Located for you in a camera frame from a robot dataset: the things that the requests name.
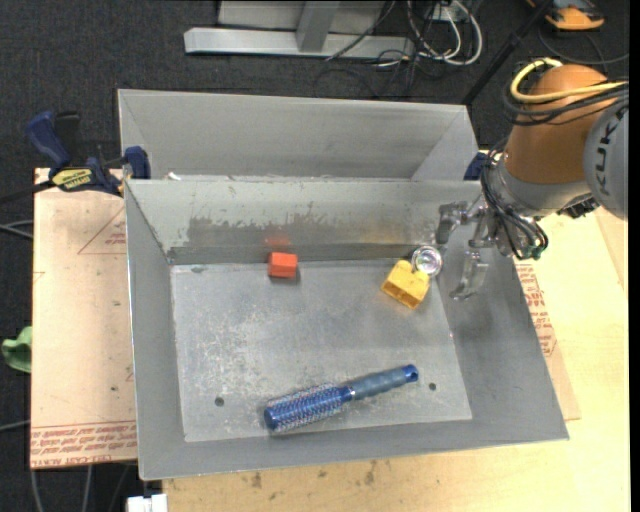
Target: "blue brush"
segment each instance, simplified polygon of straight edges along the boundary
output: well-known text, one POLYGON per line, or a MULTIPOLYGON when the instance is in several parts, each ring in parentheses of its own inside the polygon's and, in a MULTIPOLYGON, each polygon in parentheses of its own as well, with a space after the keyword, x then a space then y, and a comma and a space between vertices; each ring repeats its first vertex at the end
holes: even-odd
POLYGON ((267 403, 264 421, 276 433, 287 432, 337 414, 351 400, 362 400, 418 380, 412 364, 374 373, 341 386, 326 383, 267 403))

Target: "orange block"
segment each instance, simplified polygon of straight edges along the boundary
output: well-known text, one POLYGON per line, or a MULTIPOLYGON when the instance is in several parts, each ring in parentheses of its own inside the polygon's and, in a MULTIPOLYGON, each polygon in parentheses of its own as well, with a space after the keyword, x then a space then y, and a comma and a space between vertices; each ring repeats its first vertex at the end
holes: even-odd
POLYGON ((298 256, 285 252, 269 254, 267 272, 271 277, 295 278, 298 271, 298 256))

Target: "clamp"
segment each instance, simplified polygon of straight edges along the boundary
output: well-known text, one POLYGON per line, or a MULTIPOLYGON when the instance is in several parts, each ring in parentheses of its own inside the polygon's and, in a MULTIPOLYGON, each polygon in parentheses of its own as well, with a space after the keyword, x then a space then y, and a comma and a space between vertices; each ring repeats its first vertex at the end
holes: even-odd
POLYGON ((125 169, 122 180, 113 176, 102 159, 96 157, 87 158, 83 166, 72 166, 71 155, 56 133, 54 116, 50 111, 41 112, 29 121, 26 135, 41 154, 53 160, 53 166, 49 171, 49 184, 65 192, 94 190, 121 196, 124 179, 150 178, 149 159, 140 146, 127 148, 124 156, 119 159, 125 169))

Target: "yellow block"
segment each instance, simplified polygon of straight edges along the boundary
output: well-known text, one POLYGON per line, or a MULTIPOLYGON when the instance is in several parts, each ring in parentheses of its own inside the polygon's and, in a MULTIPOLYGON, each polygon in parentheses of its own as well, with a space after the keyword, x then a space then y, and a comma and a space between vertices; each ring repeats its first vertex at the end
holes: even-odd
POLYGON ((429 275, 413 271, 411 263, 398 261, 389 272, 381 290, 411 309, 416 309, 429 290, 429 275))

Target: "green object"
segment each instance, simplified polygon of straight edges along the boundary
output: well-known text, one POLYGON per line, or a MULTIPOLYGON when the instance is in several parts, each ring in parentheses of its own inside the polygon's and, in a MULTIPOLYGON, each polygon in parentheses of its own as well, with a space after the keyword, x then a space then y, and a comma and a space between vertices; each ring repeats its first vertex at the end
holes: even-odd
POLYGON ((31 373, 31 326, 22 329, 15 340, 4 340, 2 355, 14 370, 31 373))

